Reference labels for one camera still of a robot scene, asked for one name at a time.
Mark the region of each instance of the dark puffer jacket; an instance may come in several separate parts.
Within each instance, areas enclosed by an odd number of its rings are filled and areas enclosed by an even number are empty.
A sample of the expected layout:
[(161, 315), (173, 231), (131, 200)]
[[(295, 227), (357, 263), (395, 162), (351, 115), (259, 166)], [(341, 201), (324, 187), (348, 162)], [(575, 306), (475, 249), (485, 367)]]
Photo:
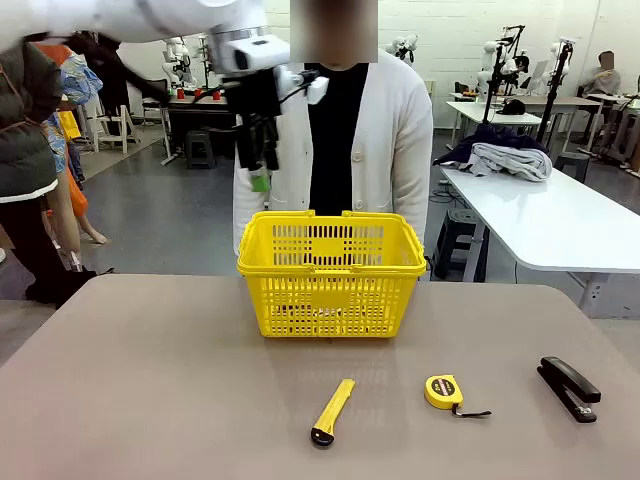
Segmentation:
[(55, 162), (39, 124), (55, 112), (62, 86), (56, 64), (30, 44), (0, 53), (0, 72), (0, 202), (6, 203), (54, 184)]

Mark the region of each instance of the plastic shopping basket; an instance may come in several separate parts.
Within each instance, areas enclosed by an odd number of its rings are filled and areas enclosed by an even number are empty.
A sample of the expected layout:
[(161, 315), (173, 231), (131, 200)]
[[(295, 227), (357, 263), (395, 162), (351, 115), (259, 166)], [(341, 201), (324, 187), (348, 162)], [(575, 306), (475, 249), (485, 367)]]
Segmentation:
[(265, 337), (393, 337), (426, 261), (400, 215), (264, 212), (238, 271)]

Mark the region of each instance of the folded clothes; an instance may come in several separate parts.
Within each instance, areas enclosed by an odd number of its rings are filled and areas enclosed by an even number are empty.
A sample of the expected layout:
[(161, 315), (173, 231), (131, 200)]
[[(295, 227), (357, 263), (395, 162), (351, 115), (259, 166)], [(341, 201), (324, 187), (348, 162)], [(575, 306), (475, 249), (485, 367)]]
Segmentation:
[(499, 147), (488, 143), (476, 143), (467, 163), (460, 163), (461, 170), (473, 175), (490, 175), (506, 171), (531, 182), (544, 182), (551, 176), (553, 165), (549, 156), (535, 149)]
[(478, 125), (476, 132), (463, 139), (453, 151), (433, 162), (434, 165), (441, 165), (447, 162), (467, 163), (471, 156), (471, 149), (476, 143), (490, 143), (500, 147), (511, 147), (518, 150), (531, 149), (540, 150), (545, 154), (549, 151), (528, 135), (518, 135), (510, 128), (496, 129), (492, 125)]

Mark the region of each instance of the stool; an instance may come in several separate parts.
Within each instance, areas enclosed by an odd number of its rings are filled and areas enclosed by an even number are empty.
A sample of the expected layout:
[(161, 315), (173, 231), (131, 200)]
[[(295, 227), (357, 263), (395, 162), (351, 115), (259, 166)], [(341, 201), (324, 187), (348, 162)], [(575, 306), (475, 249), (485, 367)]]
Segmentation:
[(576, 167), (575, 179), (580, 183), (587, 180), (587, 170), (589, 169), (589, 155), (578, 152), (563, 152), (558, 155), (554, 168), (562, 171), (565, 166), (573, 165)]
[[(472, 210), (464, 208), (452, 208), (447, 211), (438, 237), (436, 251), (433, 254), (435, 268), (433, 274), (441, 279), (445, 279), (449, 273), (449, 269), (464, 270), (466, 261), (452, 261), (451, 255), (454, 250), (469, 250), (470, 242), (458, 242), (458, 237), (469, 235), (473, 237), (478, 223), (478, 217)], [(474, 274), (473, 281), (476, 283), (484, 283), (487, 276), (487, 256), (489, 254), (489, 229), (485, 230), (482, 240), (482, 248), (480, 249), (480, 257), (478, 266)]]
[(215, 168), (217, 162), (213, 155), (209, 132), (191, 130), (187, 132), (187, 168), (203, 167)]

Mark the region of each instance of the black stapler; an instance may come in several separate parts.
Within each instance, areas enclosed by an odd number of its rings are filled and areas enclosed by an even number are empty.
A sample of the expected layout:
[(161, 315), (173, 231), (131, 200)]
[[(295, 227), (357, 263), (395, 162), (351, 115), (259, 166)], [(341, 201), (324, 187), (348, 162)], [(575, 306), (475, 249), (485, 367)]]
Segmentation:
[(562, 401), (578, 423), (593, 423), (598, 418), (591, 404), (600, 402), (600, 390), (574, 368), (556, 357), (540, 360), (538, 373)]

